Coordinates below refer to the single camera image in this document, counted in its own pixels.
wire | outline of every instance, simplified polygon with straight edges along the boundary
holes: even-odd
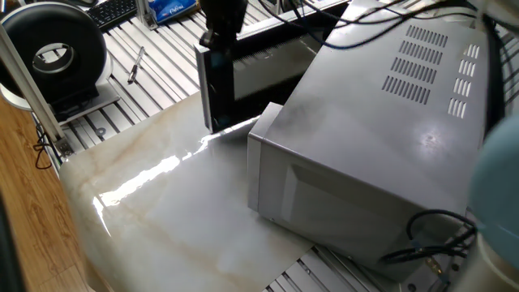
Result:
[[[388,28],[384,29],[382,32],[379,32],[377,33],[376,35],[372,36],[372,37],[369,37],[367,38],[366,40],[364,41],[360,41],[358,43],[355,43],[355,44],[352,44],[352,45],[334,45],[334,44],[330,44],[328,43],[327,41],[323,41],[322,39],[319,39],[315,34],[314,32],[312,31],[312,28],[310,28],[308,26],[308,23],[307,21],[299,14],[298,10],[297,9],[294,9],[294,13],[296,14],[296,16],[298,17],[298,19],[300,19],[303,23],[303,26],[305,27],[305,29],[307,30],[307,33],[308,35],[310,35],[314,40],[316,40],[317,42],[319,42],[321,45],[323,46],[327,46],[328,48],[332,48],[332,49],[354,49],[354,48],[357,48],[357,47],[360,47],[360,46],[363,46],[363,45],[366,45],[380,37],[382,37],[383,35],[385,35],[386,33],[392,31],[393,29],[397,28],[398,26],[400,26],[401,24],[403,24],[405,21],[409,20],[409,19],[412,19],[413,17],[415,17],[416,15],[420,14],[420,13],[423,13],[425,11],[430,11],[430,10],[434,10],[434,9],[437,9],[437,8],[441,8],[441,7],[444,7],[446,5],[446,2],[448,0],[445,0],[445,1],[442,1],[442,2],[437,2],[437,3],[434,3],[434,4],[431,4],[429,6],[425,6],[417,11],[414,11],[414,12],[410,12],[402,17],[399,18],[399,20],[392,24],[391,26],[389,26]],[[293,7],[295,7],[294,5],[294,2],[293,0],[289,0],[289,2],[293,5]]]
[[[36,132],[40,133],[37,125],[36,125]],[[39,162],[40,162],[40,158],[41,158],[41,153],[44,151],[47,152],[45,150],[45,147],[52,147],[52,145],[44,142],[45,137],[48,139],[47,133],[43,133],[42,135],[39,135],[39,136],[40,136],[40,138],[38,138],[38,141],[36,142],[36,144],[34,144],[32,146],[32,149],[34,149],[34,151],[38,151],[38,156],[36,158],[36,163],[34,164],[34,166],[39,170],[47,170],[52,167],[52,163],[50,163],[47,166],[40,167]]]
[[[506,44],[503,42],[502,39],[500,39],[500,43],[501,43],[501,47],[503,49],[503,54],[504,54],[504,61],[507,63],[508,65],[508,73],[510,74],[510,80],[509,82],[512,83],[512,86],[510,87],[510,98],[506,100],[506,102],[504,103],[504,106],[508,106],[510,105],[513,100],[516,99],[516,95],[515,95],[515,76],[513,74],[513,64],[512,64],[512,59],[510,58],[510,54],[508,53],[508,49],[506,48]]]
[[[284,24],[288,24],[290,26],[294,26],[296,28],[305,28],[305,26],[301,25],[301,24],[295,24],[295,23],[292,23],[286,19],[283,19],[281,18],[279,15],[275,14],[274,12],[270,11],[270,9],[268,9],[268,7],[265,5],[265,3],[263,2],[264,0],[259,0],[259,4],[267,11],[267,13],[269,13],[273,18],[275,19],[278,19],[280,20],[282,23]],[[321,30],[326,30],[326,29],[334,29],[334,28],[343,28],[347,25],[350,25],[350,24],[382,24],[382,23],[386,23],[386,22],[389,22],[389,21],[393,21],[395,19],[398,19],[400,18],[400,16],[396,16],[396,17],[393,17],[393,18],[390,18],[390,19],[382,19],[382,20],[376,20],[376,21],[367,21],[367,22],[361,22],[360,20],[366,18],[367,16],[369,15],[372,15],[373,13],[376,13],[377,11],[381,11],[383,9],[386,9],[387,7],[390,7],[390,6],[393,6],[393,5],[397,5],[398,3],[400,2],[404,2],[406,0],[396,0],[395,2],[392,2],[392,3],[389,3],[389,4],[386,4],[384,6],[380,6],[380,7],[376,7],[373,11],[367,11],[365,14],[363,15],[360,15],[357,19],[355,20],[346,20],[346,19],[343,19],[342,21],[345,22],[345,24],[340,24],[340,25],[337,25],[337,26],[332,26],[332,27],[327,27],[327,28],[317,28],[317,27],[313,27],[311,28],[312,30],[315,30],[315,31],[321,31]],[[315,7],[315,6],[310,6],[310,8],[314,9],[315,11],[317,11],[318,13],[320,14],[324,14],[328,17],[333,17],[334,19],[341,19],[340,17],[336,16],[336,15],[333,15],[331,13],[328,13],[326,11],[322,11],[321,9]]]
[[[394,10],[391,10],[391,9],[387,9],[388,11],[391,11],[393,13],[396,13],[398,15],[403,15],[397,11],[394,11]],[[442,14],[442,15],[434,15],[434,16],[428,16],[428,17],[420,17],[420,16],[415,16],[413,17],[414,19],[420,19],[420,20],[429,20],[429,19],[440,19],[440,18],[443,18],[443,17],[447,17],[447,16],[454,16],[454,15],[458,15],[458,16],[466,16],[468,18],[471,18],[471,19],[475,19],[476,18],[476,15],[471,15],[469,13],[465,13],[465,12],[450,12],[450,13],[445,13],[445,14]]]
[[[445,215],[449,217],[453,217],[469,226],[468,230],[463,234],[453,238],[453,240],[449,243],[444,244],[443,246],[429,246],[429,247],[420,247],[413,236],[412,229],[413,224],[421,217],[430,216],[430,215]],[[413,243],[413,248],[407,248],[401,251],[395,251],[390,254],[387,254],[380,258],[380,261],[386,264],[398,264],[405,263],[411,260],[419,260],[425,259],[427,257],[436,256],[438,254],[444,254],[447,256],[459,256],[462,258],[466,258],[467,254],[463,251],[470,248],[473,241],[466,245],[465,241],[470,237],[476,235],[476,225],[470,219],[463,217],[459,214],[439,209],[432,209],[422,211],[420,213],[414,214],[407,222],[407,226],[405,227],[405,232],[407,234],[408,239]]]
[[[32,116],[32,120],[36,124],[36,136],[38,137],[38,140],[40,140],[40,138],[43,135],[45,135],[47,137],[47,141],[50,141],[49,136],[43,130],[43,127],[41,126],[40,122],[34,117],[34,115],[31,114],[31,116]],[[52,149],[52,152],[54,153],[54,156],[58,160],[59,165],[62,165],[63,161],[62,161],[62,158],[61,158],[60,154],[58,153],[58,150],[56,150],[56,147],[53,144],[51,144],[50,148]]]

white cylinder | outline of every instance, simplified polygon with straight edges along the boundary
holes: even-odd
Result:
[[[516,292],[519,270],[492,250],[481,234],[451,292]]]

keyboard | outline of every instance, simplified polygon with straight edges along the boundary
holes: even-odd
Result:
[[[107,0],[87,10],[102,32],[107,32],[136,13],[135,0]]]

pen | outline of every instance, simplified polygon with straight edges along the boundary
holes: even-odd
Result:
[[[137,60],[135,61],[135,65],[131,68],[130,71],[130,77],[128,77],[128,84],[132,84],[135,81],[135,77],[137,76],[137,70],[139,69],[139,63],[140,60],[143,58],[144,55],[144,47],[140,47],[139,56],[137,57]]]

light blue object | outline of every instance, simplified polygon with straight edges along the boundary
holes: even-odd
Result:
[[[197,0],[149,0],[149,7],[158,24],[195,9]]]
[[[492,249],[519,269],[519,116],[487,137],[470,185],[469,205]]]

